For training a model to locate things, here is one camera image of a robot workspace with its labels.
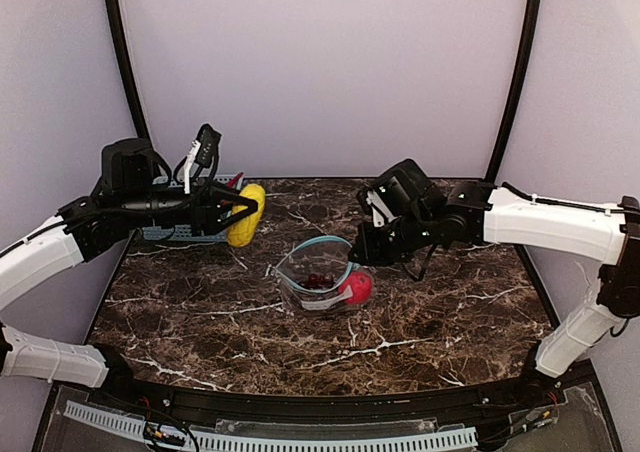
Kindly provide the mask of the yellow toy corn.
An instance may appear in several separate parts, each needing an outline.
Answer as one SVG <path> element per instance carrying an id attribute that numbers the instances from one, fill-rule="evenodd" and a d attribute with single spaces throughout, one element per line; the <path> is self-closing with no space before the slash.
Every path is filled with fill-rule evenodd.
<path id="1" fill-rule="evenodd" d="M 227 242 L 230 246 L 241 248 L 249 245 L 254 238 L 266 205 L 266 192 L 256 183 L 245 186 L 240 196 L 252 199 L 257 203 L 256 210 L 227 230 Z"/>

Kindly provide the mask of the red toy fruit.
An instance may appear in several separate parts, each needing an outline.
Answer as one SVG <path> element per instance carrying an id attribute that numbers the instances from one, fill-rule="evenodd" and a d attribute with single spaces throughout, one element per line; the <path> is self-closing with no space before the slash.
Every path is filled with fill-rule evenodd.
<path id="1" fill-rule="evenodd" d="M 355 271 L 340 285 L 339 293 L 346 304 L 360 305 L 370 299 L 373 288 L 373 279 L 367 272 Z"/>

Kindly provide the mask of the purple toy grapes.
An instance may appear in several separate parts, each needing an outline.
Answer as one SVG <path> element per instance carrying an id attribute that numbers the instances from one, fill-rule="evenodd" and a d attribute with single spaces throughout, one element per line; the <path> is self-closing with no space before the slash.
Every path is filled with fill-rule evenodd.
<path id="1" fill-rule="evenodd" d="M 299 282 L 302 289 L 310 291 L 329 291 L 335 287 L 336 279 L 331 274 L 311 273 Z"/>

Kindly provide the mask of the clear zip top bag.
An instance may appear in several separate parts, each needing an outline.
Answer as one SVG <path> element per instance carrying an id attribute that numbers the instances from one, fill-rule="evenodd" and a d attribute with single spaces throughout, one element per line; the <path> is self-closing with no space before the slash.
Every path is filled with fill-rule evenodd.
<path id="1" fill-rule="evenodd" d="M 350 250 L 350 242 L 333 235 L 293 248 L 272 269 L 285 305 L 296 314 L 323 317 L 369 302 L 374 278 L 349 259 Z"/>

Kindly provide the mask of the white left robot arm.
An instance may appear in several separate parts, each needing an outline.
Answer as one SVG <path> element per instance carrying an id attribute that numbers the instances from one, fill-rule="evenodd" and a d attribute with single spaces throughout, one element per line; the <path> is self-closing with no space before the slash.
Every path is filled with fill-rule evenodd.
<path id="1" fill-rule="evenodd" d="M 229 245 L 248 245 L 266 193 L 216 180 L 221 136 L 204 126 L 184 162 L 172 170 L 144 138 L 123 139 L 101 153 L 92 192 L 61 207 L 40 227 L 1 253 L 1 305 L 7 307 L 51 277 L 88 263 L 145 227 L 188 226 L 193 236 L 225 233 Z M 1 374 L 91 389 L 119 387 L 133 373 L 108 345 L 74 345 L 1 326 Z"/>

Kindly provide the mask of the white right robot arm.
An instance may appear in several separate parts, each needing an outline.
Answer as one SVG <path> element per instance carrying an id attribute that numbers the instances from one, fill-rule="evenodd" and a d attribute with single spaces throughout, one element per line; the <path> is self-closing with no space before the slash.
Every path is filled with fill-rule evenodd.
<path id="1" fill-rule="evenodd" d="M 593 204 L 527 195 L 504 184 L 464 182 L 449 194 L 430 187 L 411 198 L 387 183 L 363 190 L 363 222 L 351 261 L 384 267 L 416 251 L 454 243 L 509 244 L 592 259 L 600 285 L 535 349 L 533 368 L 558 378 L 606 333 L 639 315 L 639 204 Z"/>

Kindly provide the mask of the red toy chili pepper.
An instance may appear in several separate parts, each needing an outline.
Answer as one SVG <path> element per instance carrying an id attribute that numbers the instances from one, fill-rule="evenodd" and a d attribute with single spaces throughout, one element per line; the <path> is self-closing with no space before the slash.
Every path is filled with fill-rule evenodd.
<path id="1" fill-rule="evenodd" d="M 238 182 L 242 179 L 244 173 L 240 172 L 238 173 L 236 176 L 234 176 L 229 182 L 228 182 L 228 186 L 230 188 L 235 188 L 238 184 Z"/>

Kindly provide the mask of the light blue plastic basket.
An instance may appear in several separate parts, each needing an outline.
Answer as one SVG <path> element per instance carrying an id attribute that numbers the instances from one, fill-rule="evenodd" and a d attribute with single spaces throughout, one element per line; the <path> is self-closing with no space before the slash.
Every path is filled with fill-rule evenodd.
<path id="1" fill-rule="evenodd" d="M 221 174 L 215 179 L 228 186 L 228 182 L 237 174 Z M 240 190 L 243 184 L 244 175 L 237 186 L 232 189 Z M 214 235 L 194 234 L 189 224 L 180 224 L 170 227 L 147 226 L 141 229 L 142 238 L 151 242 L 187 242 L 187 243 L 226 243 L 227 232 L 222 231 Z"/>

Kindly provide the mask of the black front table rail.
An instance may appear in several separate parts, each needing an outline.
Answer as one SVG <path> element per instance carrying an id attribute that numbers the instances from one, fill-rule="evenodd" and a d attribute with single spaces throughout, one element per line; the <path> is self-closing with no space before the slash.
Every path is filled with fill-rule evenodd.
<path id="1" fill-rule="evenodd" d="M 312 397 L 214 392 L 131 380 L 118 390 L 93 390 L 89 397 L 101 405 L 150 409 L 199 425 L 218 419 L 348 424 L 428 416 L 441 422 L 487 422 L 533 406 L 555 404 L 539 386 L 524 391 L 519 379 L 413 393 Z"/>

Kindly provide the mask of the black left frame post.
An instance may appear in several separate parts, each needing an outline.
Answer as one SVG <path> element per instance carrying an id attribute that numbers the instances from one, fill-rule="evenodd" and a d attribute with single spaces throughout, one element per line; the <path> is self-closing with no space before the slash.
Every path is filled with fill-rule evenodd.
<path id="1" fill-rule="evenodd" d="M 104 5 L 120 80 L 136 136 L 151 139 L 134 76 L 120 0 L 104 0 Z"/>

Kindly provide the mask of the black frame post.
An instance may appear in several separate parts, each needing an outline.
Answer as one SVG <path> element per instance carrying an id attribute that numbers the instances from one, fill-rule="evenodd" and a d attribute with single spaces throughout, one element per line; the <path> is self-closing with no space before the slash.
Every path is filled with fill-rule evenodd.
<path id="1" fill-rule="evenodd" d="M 104 0 L 104 5 L 120 80 L 136 136 L 151 139 L 134 76 L 120 0 Z"/>
<path id="2" fill-rule="evenodd" d="M 519 38 L 518 49 L 515 57 L 509 90 L 506 96 L 505 106 L 498 127 L 496 140 L 484 176 L 484 180 L 486 182 L 496 181 L 506 154 L 527 75 L 527 69 L 535 38 L 540 5 L 541 0 L 526 0 L 521 34 Z"/>

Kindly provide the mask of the black right frame post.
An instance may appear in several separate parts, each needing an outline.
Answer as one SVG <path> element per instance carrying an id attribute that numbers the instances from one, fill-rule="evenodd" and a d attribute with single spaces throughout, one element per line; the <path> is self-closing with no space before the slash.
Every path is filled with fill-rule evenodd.
<path id="1" fill-rule="evenodd" d="M 519 38 L 518 49 L 515 57 L 509 90 L 506 96 L 505 106 L 498 127 L 496 140 L 484 176 L 484 180 L 486 182 L 496 181 L 506 154 L 527 75 L 527 69 L 535 38 L 540 5 L 541 0 L 526 0 L 521 34 Z"/>

